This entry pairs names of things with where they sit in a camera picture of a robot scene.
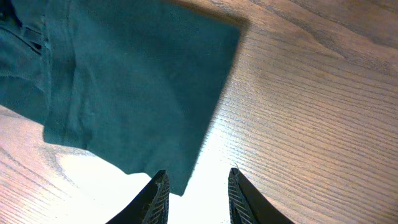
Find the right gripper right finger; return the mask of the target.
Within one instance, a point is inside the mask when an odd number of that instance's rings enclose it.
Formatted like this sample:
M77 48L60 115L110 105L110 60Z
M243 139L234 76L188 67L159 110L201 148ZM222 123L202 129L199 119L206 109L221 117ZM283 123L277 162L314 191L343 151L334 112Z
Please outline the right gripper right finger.
M238 168L229 172L228 199L231 224L294 224Z

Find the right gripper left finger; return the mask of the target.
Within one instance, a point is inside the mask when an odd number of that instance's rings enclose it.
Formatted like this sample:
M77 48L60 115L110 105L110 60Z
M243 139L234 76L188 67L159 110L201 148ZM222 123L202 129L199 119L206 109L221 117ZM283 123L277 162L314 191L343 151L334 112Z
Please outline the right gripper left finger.
M136 197L106 224L167 224L169 178L160 170Z

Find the black polo shirt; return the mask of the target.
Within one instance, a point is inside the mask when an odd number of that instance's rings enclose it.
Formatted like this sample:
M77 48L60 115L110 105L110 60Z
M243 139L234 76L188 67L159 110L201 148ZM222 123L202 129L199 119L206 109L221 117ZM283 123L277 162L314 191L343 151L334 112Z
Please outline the black polo shirt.
M182 195L239 35L169 1L2 1L1 104Z

